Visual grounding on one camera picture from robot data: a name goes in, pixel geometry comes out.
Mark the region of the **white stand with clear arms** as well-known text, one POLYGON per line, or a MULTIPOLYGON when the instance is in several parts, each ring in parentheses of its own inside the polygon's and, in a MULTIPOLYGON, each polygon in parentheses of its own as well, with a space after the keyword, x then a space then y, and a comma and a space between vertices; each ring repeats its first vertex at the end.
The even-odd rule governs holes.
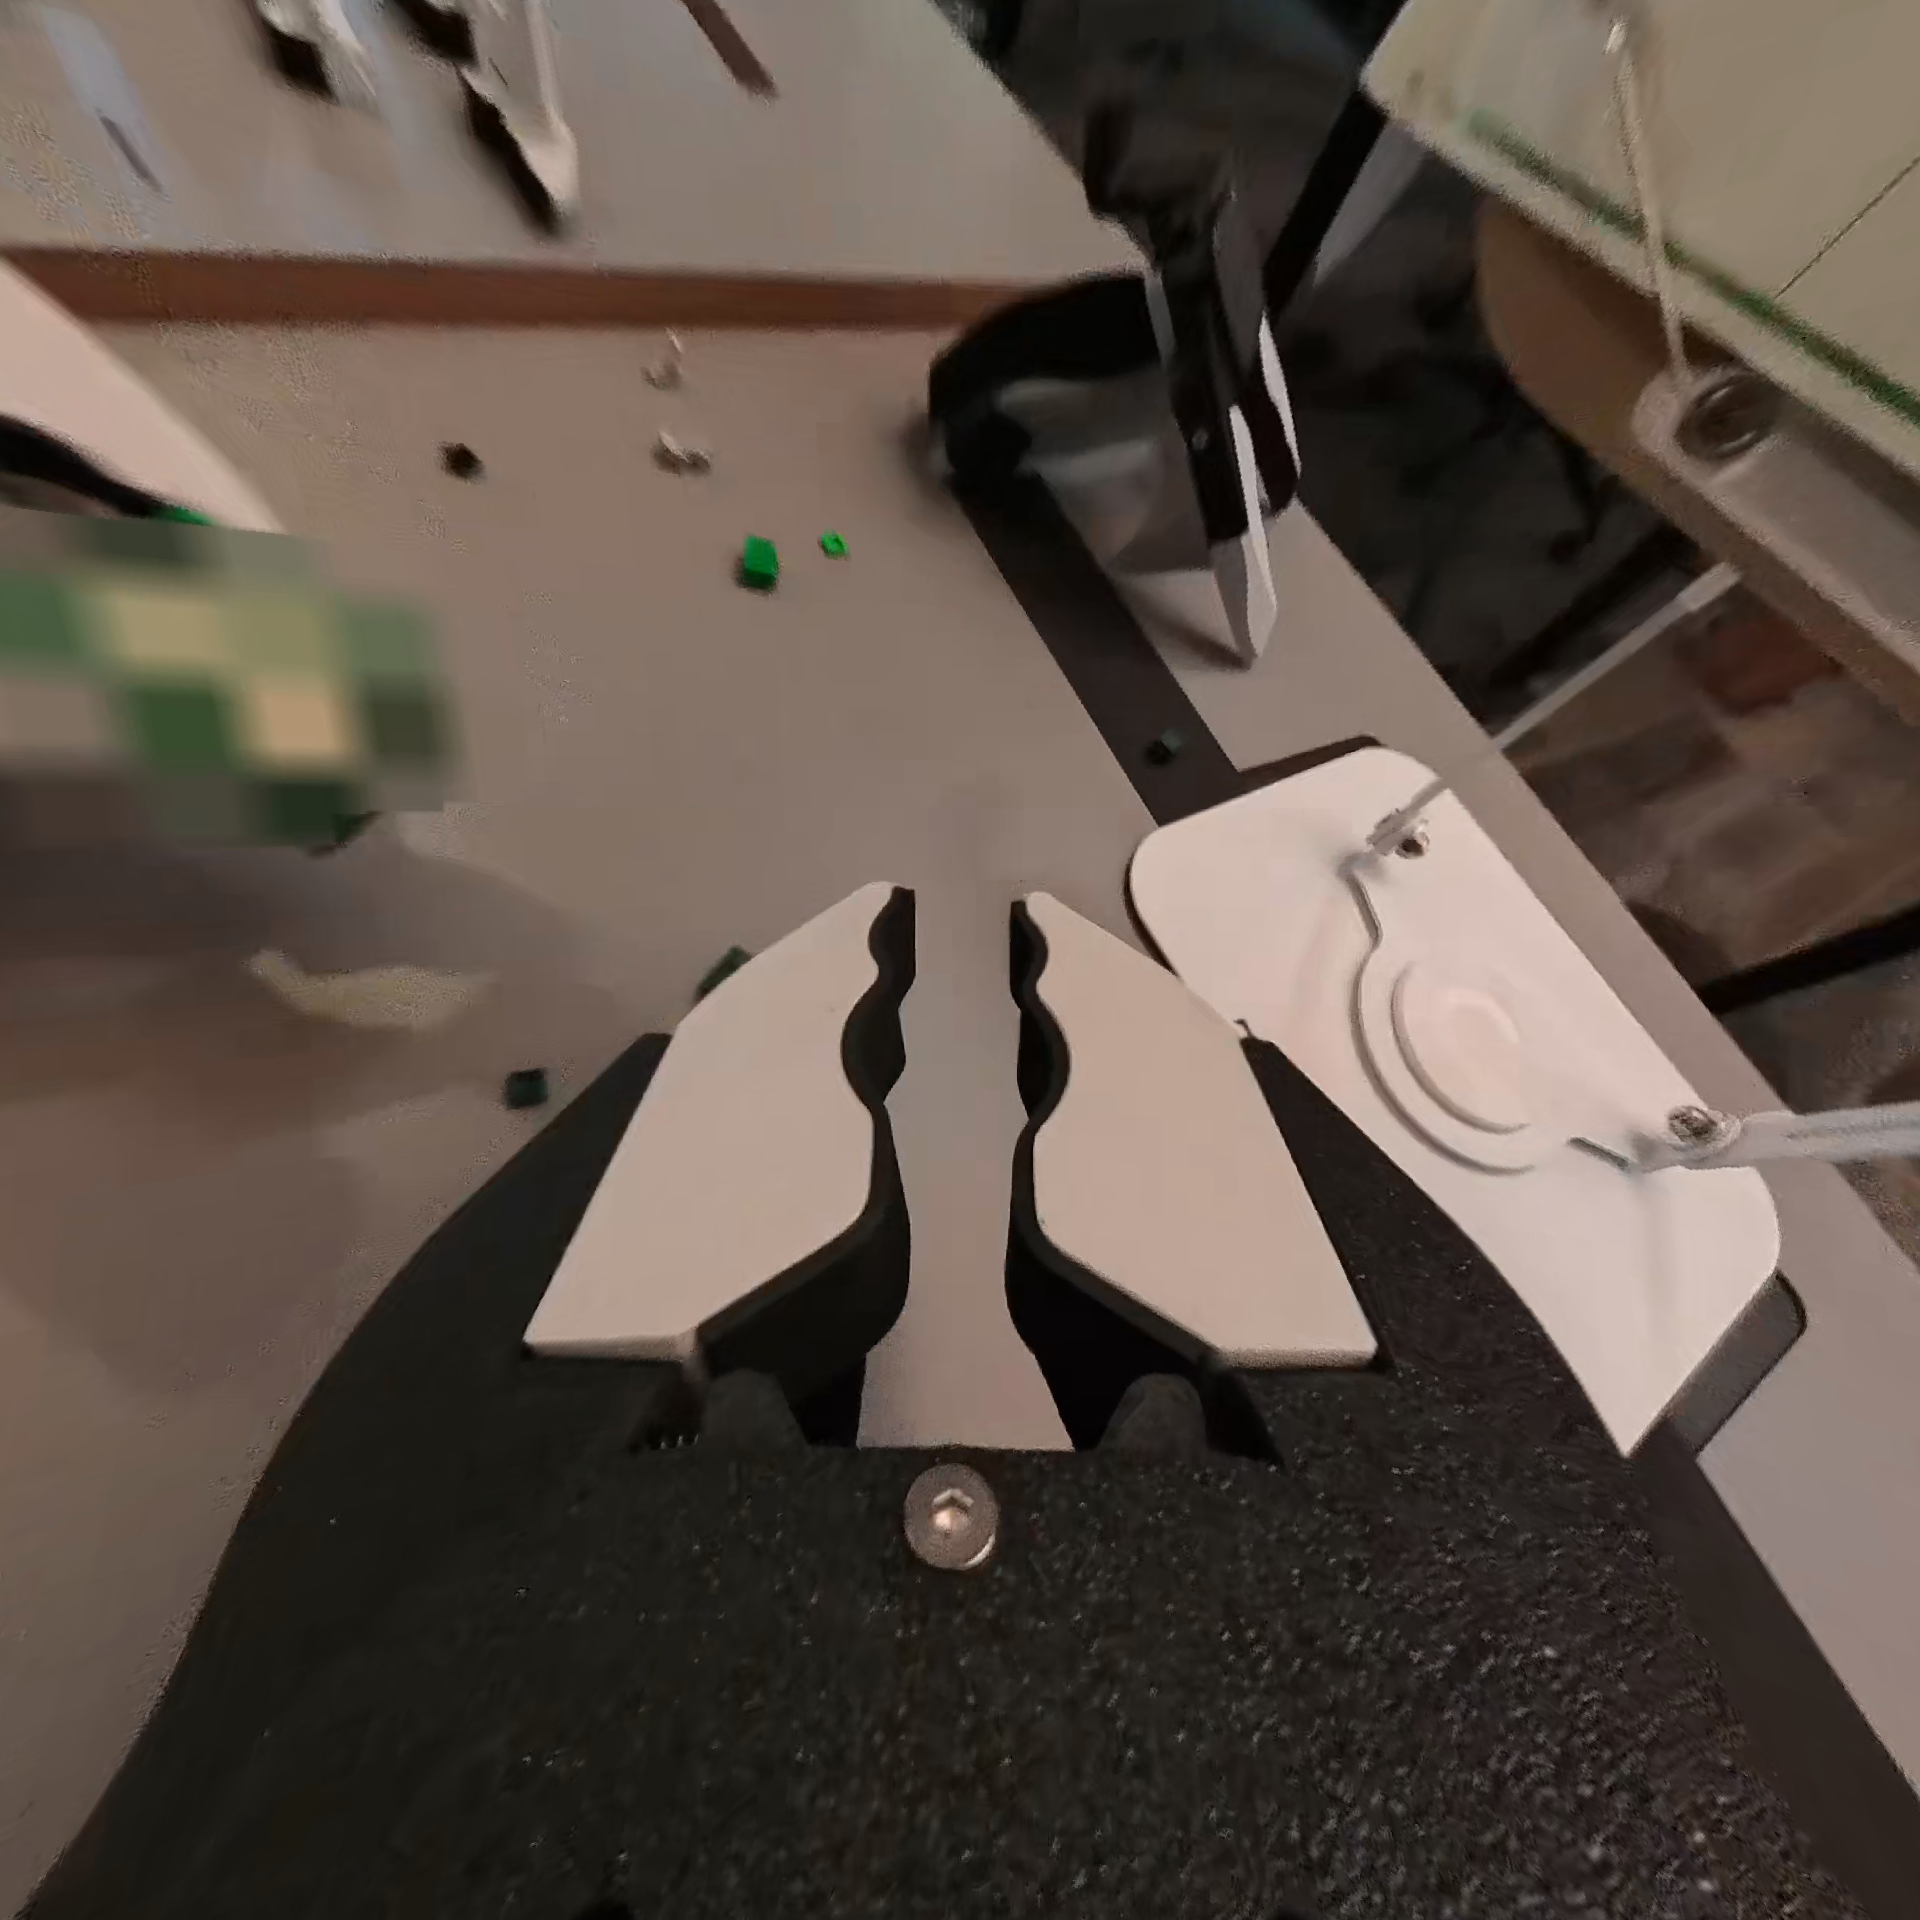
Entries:
POLYGON ((1151 831, 1169 969, 1518 1290, 1633 1450, 1774 1277, 1761 1162, 1914 1154, 1914 1102, 1716 1110, 1441 781, 1361 746, 1151 831))

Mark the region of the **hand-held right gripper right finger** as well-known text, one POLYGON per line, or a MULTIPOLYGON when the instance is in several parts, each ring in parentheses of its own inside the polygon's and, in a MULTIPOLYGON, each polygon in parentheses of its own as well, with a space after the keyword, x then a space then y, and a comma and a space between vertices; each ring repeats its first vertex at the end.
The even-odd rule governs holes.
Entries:
POLYGON ((1266 1444, 1246 1376, 1348 1374, 1378 1335, 1248 1040, 1046 894, 1009 909, 1018 1014, 1004 1293, 1071 1444, 1148 1378, 1209 1444, 1266 1444))

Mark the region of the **black round-based device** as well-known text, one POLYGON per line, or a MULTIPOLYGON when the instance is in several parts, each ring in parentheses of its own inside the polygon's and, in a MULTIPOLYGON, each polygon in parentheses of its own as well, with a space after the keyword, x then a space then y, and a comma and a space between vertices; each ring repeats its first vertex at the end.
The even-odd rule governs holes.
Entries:
POLYGON ((984 488, 1032 464, 1032 438, 1001 407, 1009 393, 1156 375, 1230 648, 1252 664, 1279 621, 1269 528, 1302 480, 1277 321, 1308 285, 1385 120, 1352 81, 1282 228, 1257 246, 1224 160, 1136 169, 1140 101, 1136 81, 1089 101, 1078 176, 1088 210, 1134 240, 1143 268, 1071 278, 976 321, 927 370, 927 425, 950 477, 984 488))

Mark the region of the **white wedge part black base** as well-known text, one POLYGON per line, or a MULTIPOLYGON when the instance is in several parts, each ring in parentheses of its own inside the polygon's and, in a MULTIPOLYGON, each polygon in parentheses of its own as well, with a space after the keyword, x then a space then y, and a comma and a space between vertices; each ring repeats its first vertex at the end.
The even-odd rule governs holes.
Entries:
POLYGON ((501 158, 542 228, 577 210, 577 141, 559 95, 545 1, 462 1, 468 49, 455 63, 468 127, 501 158))
POLYGON ((370 106, 377 101, 368 45, 343 1, 253 1, 253 13, 295 80, 335 102, 370 106))

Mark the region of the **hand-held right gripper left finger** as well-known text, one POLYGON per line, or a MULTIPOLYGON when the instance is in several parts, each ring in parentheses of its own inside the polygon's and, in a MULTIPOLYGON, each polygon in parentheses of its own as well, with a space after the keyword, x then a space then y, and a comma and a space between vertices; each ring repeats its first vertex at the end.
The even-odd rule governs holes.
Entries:
POLYGON ((663 1365, 696 1396, 768 1376, 812 1444, 853 1444, 912 1266, 888 1095, 913 978, 916 896, 876 880, 698 999, 525 1324, 525 1353, 663 1365))

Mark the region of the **instruction booklet on stand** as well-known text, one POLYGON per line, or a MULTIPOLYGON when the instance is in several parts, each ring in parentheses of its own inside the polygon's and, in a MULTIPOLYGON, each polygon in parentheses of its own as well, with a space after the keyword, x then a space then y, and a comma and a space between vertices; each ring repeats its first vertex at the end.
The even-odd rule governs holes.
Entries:
POLYGON ((1405 4, 1360 81, 1525 396, 1914 721, 1914 4, 1405 4))

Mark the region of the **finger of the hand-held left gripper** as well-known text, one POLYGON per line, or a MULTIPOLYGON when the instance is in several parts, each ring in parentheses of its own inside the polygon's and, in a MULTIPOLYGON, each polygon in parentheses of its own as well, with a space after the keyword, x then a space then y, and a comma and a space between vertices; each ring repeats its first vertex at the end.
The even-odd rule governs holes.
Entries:
POLYGON ((4 472, 127 516, 183 511, 277 535, 278 518, 202 433, 89 326, 2 268, 4 472))

